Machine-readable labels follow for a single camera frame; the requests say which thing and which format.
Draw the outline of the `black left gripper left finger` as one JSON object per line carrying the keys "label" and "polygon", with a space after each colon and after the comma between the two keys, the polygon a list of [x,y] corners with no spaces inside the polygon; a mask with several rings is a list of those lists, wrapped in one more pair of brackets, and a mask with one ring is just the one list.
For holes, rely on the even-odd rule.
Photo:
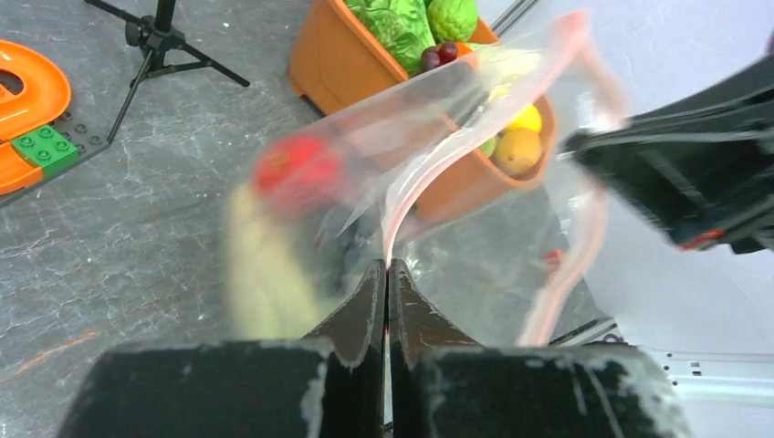
{"label": "black left gripper left finger", "polygon": [[62,437],[380,437],[387,270],[299,339],[131,343],[104,352]]}

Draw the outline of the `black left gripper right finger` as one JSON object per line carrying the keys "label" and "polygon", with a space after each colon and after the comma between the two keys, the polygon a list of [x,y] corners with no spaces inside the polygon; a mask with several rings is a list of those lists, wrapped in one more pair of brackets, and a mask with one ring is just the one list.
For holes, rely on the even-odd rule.
{"label": "black left gripper right finger", "polygon": [[689,437],[662,367],[622,343],[486,347],[388,272],[396,437]]}

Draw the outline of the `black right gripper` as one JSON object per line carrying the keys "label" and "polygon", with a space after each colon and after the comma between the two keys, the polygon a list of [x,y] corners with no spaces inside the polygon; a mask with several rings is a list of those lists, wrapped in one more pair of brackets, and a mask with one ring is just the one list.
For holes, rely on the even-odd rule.
{"label": "black right gripper", "polygon": [[773,56],[633,117],[577,130],[572,159],[685,250],[773,247]]}

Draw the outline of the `white daikon radish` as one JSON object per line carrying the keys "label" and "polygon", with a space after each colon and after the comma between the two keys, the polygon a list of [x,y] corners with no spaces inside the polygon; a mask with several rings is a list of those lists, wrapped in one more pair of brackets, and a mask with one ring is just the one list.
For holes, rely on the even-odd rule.
{"label": "white daikon radish", "polygon": [[336,307],[316,290],[295,238],[244,182],[229,195],[224,233],[225,299],[237,337],[300,338]]}

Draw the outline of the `yellow toy lemon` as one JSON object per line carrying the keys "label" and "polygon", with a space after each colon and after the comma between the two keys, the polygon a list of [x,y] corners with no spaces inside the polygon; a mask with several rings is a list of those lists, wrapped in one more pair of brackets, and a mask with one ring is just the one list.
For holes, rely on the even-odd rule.
{"label": "yellow toy lemon", "polygon": [[505,127],[505,130],[530,130],[540,133],[542,130],[542,117],[539,110],[535,105],[528,105],[521,113],[519,113],[509,124]]}

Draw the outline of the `clear zip top bag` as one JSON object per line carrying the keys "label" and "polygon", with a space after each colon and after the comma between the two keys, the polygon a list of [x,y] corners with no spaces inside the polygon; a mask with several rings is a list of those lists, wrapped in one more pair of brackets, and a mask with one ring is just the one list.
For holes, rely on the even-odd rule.
{"label": "clear zip top bag", "polygon": [[[556,132],[536,188],[511,190],[446,222],[417,215],[419,196],[470,152],[495,165],[505,127],[541,96]],[[316,290],[336,304],[326,318],[355,292],[369,263],[391,267],[397,259],[420,293],[472,339],[537,347],[554,335],[607,219],[601,184],[561,146],[577,130],[624,125],[621,88],[595,50],[587,13],[577,10],[280,137],[314,135],[337,153],[342,180],[334,203],[282,214],[254,192],[252,169],[279,139],[238,184],[295,238]]]}

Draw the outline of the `red toy apple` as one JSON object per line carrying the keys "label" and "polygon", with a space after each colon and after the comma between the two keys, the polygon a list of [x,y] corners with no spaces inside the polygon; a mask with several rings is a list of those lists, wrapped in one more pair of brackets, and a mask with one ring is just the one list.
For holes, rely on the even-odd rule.
{"label": "red toy apple", "polygon": [[254,192],[282,214],[303,215],[334,203],[342,180],[341,159],[323,139],[292,134],[270,145],[250,177]]}

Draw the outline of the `green bumpy custard apple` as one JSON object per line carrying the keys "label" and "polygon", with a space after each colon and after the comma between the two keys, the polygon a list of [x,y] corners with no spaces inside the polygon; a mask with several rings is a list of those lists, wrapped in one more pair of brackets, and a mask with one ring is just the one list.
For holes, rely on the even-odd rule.
{"label": "green bumpy custard apple", "polygon": [[476,0],[432,0],[426,14],[437,42],[465,42],[474,34],[478,23]]}

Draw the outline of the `yellow orange toy fruit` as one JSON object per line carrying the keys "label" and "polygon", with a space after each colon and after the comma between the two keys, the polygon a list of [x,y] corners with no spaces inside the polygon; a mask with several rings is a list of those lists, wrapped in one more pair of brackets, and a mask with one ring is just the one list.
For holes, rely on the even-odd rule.
{"label": "yellow orange toy fruit", "polygon": [[534,168],[541,156],[539,135],[533,130],[518,128],[502,135],[495,148],[493,161],[504,174],[517,177]]}

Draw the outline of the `purple toy grapes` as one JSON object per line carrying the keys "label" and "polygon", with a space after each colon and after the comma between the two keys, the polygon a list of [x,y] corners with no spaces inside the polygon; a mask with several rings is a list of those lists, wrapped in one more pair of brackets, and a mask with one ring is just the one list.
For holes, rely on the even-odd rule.
{"label": "purple toy grapes", "polygon": [[426,48],[420,57],[420,73],[430,71],[456,60],[459,56],[458,45],[446,41],[438,46]]}

